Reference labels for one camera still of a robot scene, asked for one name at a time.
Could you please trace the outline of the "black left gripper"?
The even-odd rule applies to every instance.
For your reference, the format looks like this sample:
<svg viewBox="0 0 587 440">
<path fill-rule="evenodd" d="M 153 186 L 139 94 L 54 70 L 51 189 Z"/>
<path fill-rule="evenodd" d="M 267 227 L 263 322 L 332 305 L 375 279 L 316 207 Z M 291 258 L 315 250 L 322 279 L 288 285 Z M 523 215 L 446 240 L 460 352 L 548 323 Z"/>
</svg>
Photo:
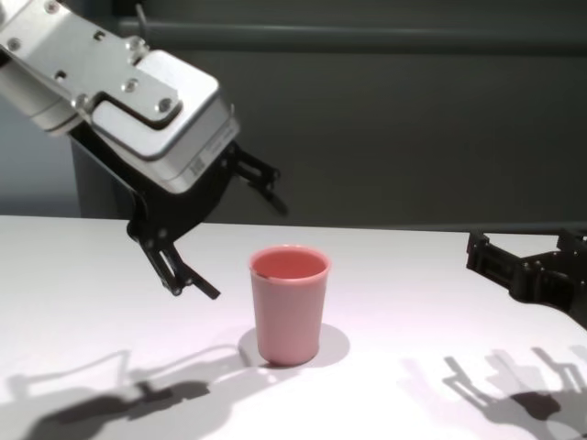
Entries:
<svg viewBox="0 0 587 440">
<path fill-rule="evenodd" d="M 83 150 L 130 194 L 132 210 L 128 235 L 139 243 L 162 285 L 180 296 L 195 287 L 215 300 L 220 291 L 188 266 L 174 245 L 175 240 L 204 222 L 219 204 L 232 176 L 244 181 L 277 215 L 288 215 L 286 203 L 274 191 L 281 172 L 231 142 L 186 192 L 162 189 L 124 162 L 89 127 L 82 123 L 71 132 L 74 145 Z"/>
</svg>

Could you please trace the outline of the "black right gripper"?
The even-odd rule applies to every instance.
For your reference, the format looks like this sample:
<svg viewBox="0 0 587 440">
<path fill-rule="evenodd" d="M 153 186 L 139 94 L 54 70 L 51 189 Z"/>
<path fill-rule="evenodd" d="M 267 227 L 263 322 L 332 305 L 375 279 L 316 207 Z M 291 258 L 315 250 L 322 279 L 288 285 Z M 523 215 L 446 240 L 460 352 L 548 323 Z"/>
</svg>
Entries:
<svg viewBox="0 0 587 440">
<path fill-rule="evenodd" d="M 561 229 L 557 249 L 520 258 L 470 232 L 466 268 L 506 288 L 514 300 L 555 309 L 586 329 L 586 233 Z"/>
</svg>

